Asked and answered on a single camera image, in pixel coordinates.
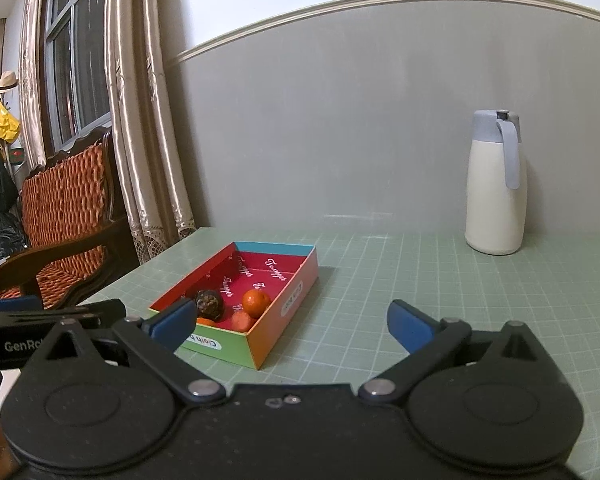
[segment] dark purple fruit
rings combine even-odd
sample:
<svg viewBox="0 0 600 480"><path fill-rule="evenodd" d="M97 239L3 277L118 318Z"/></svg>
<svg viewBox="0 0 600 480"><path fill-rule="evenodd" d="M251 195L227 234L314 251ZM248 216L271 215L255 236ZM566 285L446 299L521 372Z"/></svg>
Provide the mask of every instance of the dark purple fruit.
<svg viewBox="0 0 600 480"><path fill-rule="evenodd" d="M224 301L215 290L200 290L196 295L198 315L211 321L220 321L224 314Z"/></svg>

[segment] hat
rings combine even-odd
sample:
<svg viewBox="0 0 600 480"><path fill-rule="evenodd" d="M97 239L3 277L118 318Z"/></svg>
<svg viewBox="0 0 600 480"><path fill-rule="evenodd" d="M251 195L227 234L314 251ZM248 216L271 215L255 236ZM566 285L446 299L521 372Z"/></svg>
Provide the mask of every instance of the hat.
<svg viewBox="0 0 600 480"><path fill-rule="evenodd" d="M13 88L16 88L16 86L18 86L16 73L13 70L2 72L2 75L0 76L0 94L4 94Z"/></svg>

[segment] blue gripper pad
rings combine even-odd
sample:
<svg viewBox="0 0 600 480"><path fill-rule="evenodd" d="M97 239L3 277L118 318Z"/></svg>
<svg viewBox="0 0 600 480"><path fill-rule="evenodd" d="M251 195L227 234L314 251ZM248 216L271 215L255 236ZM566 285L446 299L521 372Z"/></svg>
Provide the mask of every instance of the blue gripper pad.
<svg viewBox="0 0 600 480"><path fill-rule="evenodd" d="M184 301L168 316L152 326L149 336L171 352L175 352L196 327L196 304Z"/></svg>
<svg viewBox="0 0 600 480"><path fill-rule="evenodd" d="M410 354L431 341L439 329L439 322L402 300L393 300L386 311L386 325Z"/></svg>
<svg viewBox="0 0 600 480"><path fill-rule="evenodd" d="M26 310L44 310L37 296L21 296L10 300L0 300L0 312L23 312Z"/></svg>

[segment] beige trim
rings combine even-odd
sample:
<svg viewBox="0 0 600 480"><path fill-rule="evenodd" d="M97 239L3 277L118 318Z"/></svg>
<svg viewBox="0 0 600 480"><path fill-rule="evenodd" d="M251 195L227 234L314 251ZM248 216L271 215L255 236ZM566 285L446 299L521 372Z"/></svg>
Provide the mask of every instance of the beige trim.
<svg viewBox="0 0 600 480"><path fill-rule="evenodd" d="M313 18L314 16L321 16L323 14L329 14L331 12L338 12L339 10L357 9L360 7L368 7L374 5L385 5L385 4L396 4L403 2L423 2L429 0L334 0L323 4L317 4L314 6L303 7L302 9L292 10L285 14L279 14L267 18L266 20L260 20L259 22L251 23L245 27L236 28L225 34L221 34L212 40L200 43L193 48L185 50L179 53L177 56L168 60L166 67L170 68L179 63L186 61L192 57L198 56L203 52L212 50L232 41L239 40L256 34L269 28L279 27L280 25L286 25L287 23L297 22L299 20L305 20L307 18ZM558 10L560 12L568 12L581 16L583 18L589 18L600 22L600 10L591 9L590 7L581 6L578 4L572 4L562 0L474 0L479 2L505 2L510 4L520 4L533 7L541 7L543 9Z"/></svg>

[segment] table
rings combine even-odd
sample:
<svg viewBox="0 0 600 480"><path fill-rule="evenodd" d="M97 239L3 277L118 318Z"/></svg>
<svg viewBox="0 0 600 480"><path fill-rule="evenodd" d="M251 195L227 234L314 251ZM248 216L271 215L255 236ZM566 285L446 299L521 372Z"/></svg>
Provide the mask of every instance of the table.
<svg viewBox="0 0 600 480"><path fill-rule="evenodd" d="M315 244L319 278L261 370L180 348L176 354L230 387L237 382L349 382L354 389L406 352L388 334L393 298L475 329L525 321L578 394L585 425L570 465L600 479L600 236L527 235L510 256L477 253L458 234L345 234L202 228L89 301L147 307L234 240Z"/></svg>

